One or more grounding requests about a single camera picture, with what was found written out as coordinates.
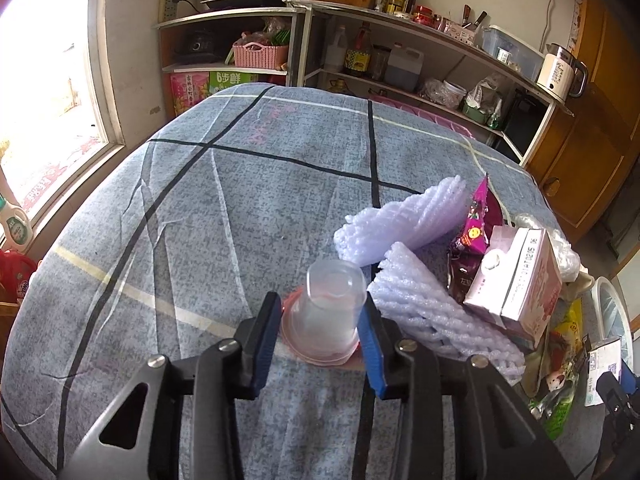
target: cloth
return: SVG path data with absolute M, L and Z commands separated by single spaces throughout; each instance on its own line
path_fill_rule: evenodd
M 34 473 L 54 478 L 149 355 L 186 358 L 233 335 L 268 290 L 284 298 L 311 263 L 337 257 L 346 214 L 444 176 L 473 189 L 485 172 L 507 220 L 528 212 L 558 225 L 522 168 L 402 110 L 265 84 L 207 98 L 120 164 L 44 258 L 4 361 L 6 436 Z M 452 236 L 419 251 L 443 283 Z M 258 400 L 237 405 L 246 478 L 348 478 L 363 382 L 360 370 L 308 365 L 279 343 Z M 376 401 L 368 478 L 388 478 L 398 413 Z

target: pink basket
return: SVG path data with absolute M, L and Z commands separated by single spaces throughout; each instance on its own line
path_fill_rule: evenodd
M 451 130 L 452 132 L 459 133 L 460 135 L 469 137 L 470 139 L 475 138 L 471 134 L 471 132 L 461 124 L 455 123 L 453 121 L 449 121 L 448 119 L 438 114 L 432 114 L 427 110 L 422 110 L 421 108 L 407 105 L 407 104 L 401 103 L 400 101 L 395 101 L 394 99 L 389 99 L 388 97 L 382 97 L 380 95 L 372 95 L 370 96 L 370 99 L 372 101 L 382 103 L 383 105 L 391 106 L 393 108 L 398 108 L 405 112 L 409 112 L 410 114 L 417 115 L 418 117 L 427 119 L 432 123 L 439 124 L 440 126 L 444 126 L 445 128 L 448 128 L 449 130 Z
M 242 68 L 270 68 L 277 70 L 287 61 L 288 55 L 289 45 L 265 46 L 260 43 L 234 45 L 236 66 Z

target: plastic cup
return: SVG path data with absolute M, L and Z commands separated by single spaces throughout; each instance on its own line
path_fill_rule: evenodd
M 356 326 L 366 298 L 367 283 L 359 267 L 319 260 L 306 272 L 298 300 L 283 313 L 282 337 L 309 363 L 343 364 L 358 347 Z

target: screw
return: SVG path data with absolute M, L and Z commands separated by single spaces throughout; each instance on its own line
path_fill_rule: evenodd
M 151 366 L 152 368 L 159 368 L 166 362 L 166 357 L 162 354 L 152 355 L 149 359 L 146 360 L 146 364 Z
M 418 343 L 413 339 L 401 339 L 398 341 L 398 350 L 401 352 L 415 352 L 418 349 Z
M 235 339 L 223 339 L 218 343 L 218 350 L 221 352 L 233 352 L 238 348 L 239 343 Z
M 489 359 L 484 357 L 483 355 L 473 355 L 471 356 L 471 365 L 475 368 L 486 368 L 489 364 Z

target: window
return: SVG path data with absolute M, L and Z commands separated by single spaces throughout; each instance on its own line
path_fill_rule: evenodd
M 96 104 L 88 9 L 89 0 L 12 0 L 0 16 L 0 166 L 32 222 L 115 143 Z

